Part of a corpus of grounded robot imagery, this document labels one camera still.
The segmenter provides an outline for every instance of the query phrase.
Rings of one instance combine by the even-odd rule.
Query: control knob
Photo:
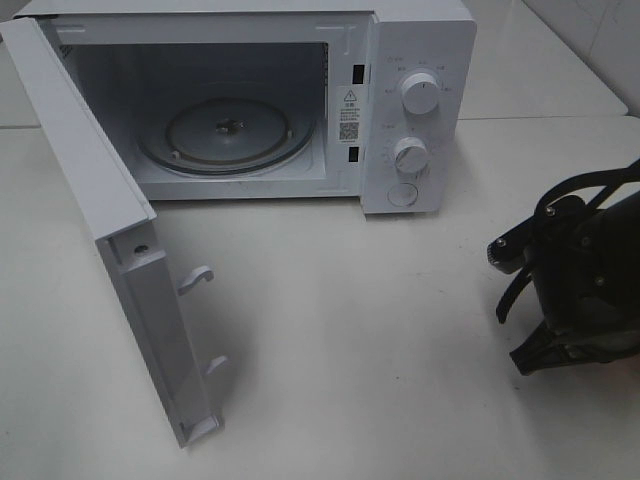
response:
[[[400,85],[402,104],[414,115],[424,115],[438,106],[440,84],[427,72],[415,72]]]
[[[429,165],[429,151],[416,137],[405,137],[393,149],[395,165],[399,172],[416,174]]]

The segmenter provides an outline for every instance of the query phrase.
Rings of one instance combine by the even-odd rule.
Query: turntable plate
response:
[[[211,84],[154,98],[138,121],[143,152],[178,172],[231,175],[290,158],[314,121],[300,105],[262,86]]]

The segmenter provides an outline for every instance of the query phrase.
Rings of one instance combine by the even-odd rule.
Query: black object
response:
[[[360,147],[349,147],[349,161],[357,162],[360,156]]]
[[[364,83],[364,65],[354,65],[351,83],[354,85],[362,85]]]
[[[519,270],[496,314],[504,323],[533,280],[544,320],[511,352],[523,375],[580,363],[607,363],[640,353],[640,192],[598,207],[626,183],[640,181],[640,160],[628,168],[572,177],[547,192],[533,216],[488,249],[504,273]],[[576,190],[604,187],[591,201]]]

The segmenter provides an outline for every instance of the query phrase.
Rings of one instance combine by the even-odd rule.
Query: white table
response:
[[[460,118],[626,114],[626,106],[521,0],[466,2],[478,35]],[[0,127],[37,124],[0,44]]]
[[[558,181],[623,166],[640,120],[462,121],[443,209],[355,200],[156,204],[203,355],[235,362],[227,427],[177,448],[56,160],[0,131],[0,478],[634,478],[640,361],[521,377],[486,244]]]

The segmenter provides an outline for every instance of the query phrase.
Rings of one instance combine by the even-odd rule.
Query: qr code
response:
[[[340,140],[357,140],[358,122],[340,124]]]

